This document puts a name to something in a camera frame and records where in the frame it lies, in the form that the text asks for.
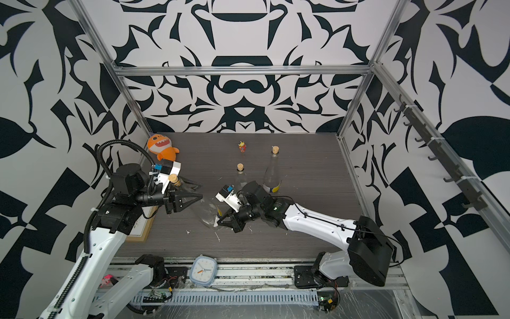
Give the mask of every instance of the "black and white patterned wall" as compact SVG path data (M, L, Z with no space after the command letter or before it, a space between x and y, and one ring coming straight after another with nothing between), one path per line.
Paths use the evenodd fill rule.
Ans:
M0 1L0 75L0 317L36 318L108 185L95 149L146 136L66 1ZM122 146L104 156L140 159Z
M367 64L396 1L83 3L118 65L211 66Z
M119 66L368 64L395 5L84 0ZM336 132L358 75L130 77L153 131Z
M154 132L337 132L360 75L130 77Z
M412 0L382 59L506 209L509 13L507 1ZM398 108L374 79L346 134L372 217L404 244L424 318L506 318L508 252Z

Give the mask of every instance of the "orange plush toy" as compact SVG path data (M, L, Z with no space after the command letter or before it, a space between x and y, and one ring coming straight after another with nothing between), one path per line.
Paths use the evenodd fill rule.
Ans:
M178 148L172 147L172 141L165 135L154 134L147 141L149 151L158 155L158 160L166 159L175 161L175 154L179 153Z

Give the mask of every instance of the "clear glass bottle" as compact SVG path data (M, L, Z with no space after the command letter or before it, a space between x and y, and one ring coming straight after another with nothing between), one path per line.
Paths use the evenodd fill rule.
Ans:
M236 179L234 181L234 189L236 190L236 192L239 192L241 189L243 189L244 185L246 184L248 184L248 177L244 172L244 165L239 163L237 164L237 174Z
M168 177L168 180L175 186L178 190L183 190L190 193L196 193L188 184L183 182L182 179L177 177L176 174L171 174ZM202 197L201 200L196 203L191 204L183 212L193 212L195 216L210 229L218 230L220 227L217 224L217 217L221 216L220 209L214 205L214 203L206 197Z
M278 166L279 154L279 147L273 146L271 159L264 174L264 183L262 185L268 193L276 193L280 188L280 183L282 182L282 178L280 177L280 168Z

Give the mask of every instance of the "analog clock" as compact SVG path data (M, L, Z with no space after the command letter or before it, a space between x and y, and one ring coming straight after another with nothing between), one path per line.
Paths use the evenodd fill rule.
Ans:
M210 286L218 271L218 263L215 259L206 256L199 256L193 262L190 271L191 282L200 286Z

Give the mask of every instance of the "cork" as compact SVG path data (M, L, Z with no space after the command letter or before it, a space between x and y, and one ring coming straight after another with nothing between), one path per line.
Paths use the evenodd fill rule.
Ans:
M170 176L168 177L168 180L172 183L172 184L175 184L179 181L179 178L177 177L176 174L170 174Z

